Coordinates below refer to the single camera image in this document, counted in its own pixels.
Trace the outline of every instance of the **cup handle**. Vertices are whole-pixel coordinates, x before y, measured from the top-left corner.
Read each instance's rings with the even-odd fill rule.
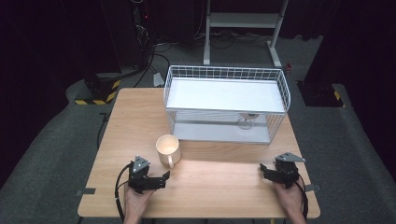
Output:
[[[171,168],[174,168],[175,165],[173,164],[172,157],[170,155],[168,155],[168,161],[169,161],[169,166]]]

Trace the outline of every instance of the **hand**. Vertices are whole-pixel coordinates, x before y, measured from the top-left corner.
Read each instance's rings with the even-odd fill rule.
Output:
[[[145,212],[149,198],[155,190],[146,190],[143,194],[136,193],[127,184],[124,187],[125,219],[124,224],[137,224]]]
[[[303,180],[299,178],[297,183],[303,186]],[[286,189],[284,184],[274,182],[274,187],[277,192],[277,198],[280,205],[285,210],[286,215],[293,224],[305,224],[306,221],[303,216],[303,194],[296,184]]]

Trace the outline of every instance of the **white wire rack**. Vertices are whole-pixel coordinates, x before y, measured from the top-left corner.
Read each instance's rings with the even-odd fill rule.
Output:
[[[172,65],[163,100],[179,139],[269,144],[290,92],[280,69]]]

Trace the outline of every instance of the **wooden table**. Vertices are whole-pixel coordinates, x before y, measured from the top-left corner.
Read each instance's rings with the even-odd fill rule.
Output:
[[[148,176],[162,176],[155,143],[170,133],[163,105],[163,89],[122,89],[114,104],[102,144],[82,196],[82,217],[118,217],[114,187],[121,169],[139,155],[151,162]],[[150,198],[144,217],[285,217],[271,181],[264,179],[260,163],[275,169],[275,156],[287,151],[301,156],[286,116],[271,145],[180,141],[182,158],[171,170],[165,189]],[[309,184],[303,163],[299,173]],[[127,180],[127,171],[121,183]],[[313,191],[307,193],[308,217],[320,210]]]

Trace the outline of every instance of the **white mug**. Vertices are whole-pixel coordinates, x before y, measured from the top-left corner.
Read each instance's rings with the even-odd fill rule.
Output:
[[[157,140],[156,148],[160,157],[160,161],[163,164],[174,168],[175,164],[180,161],[181,150],[178,139],[174,135],[166,134],[161,136]]]

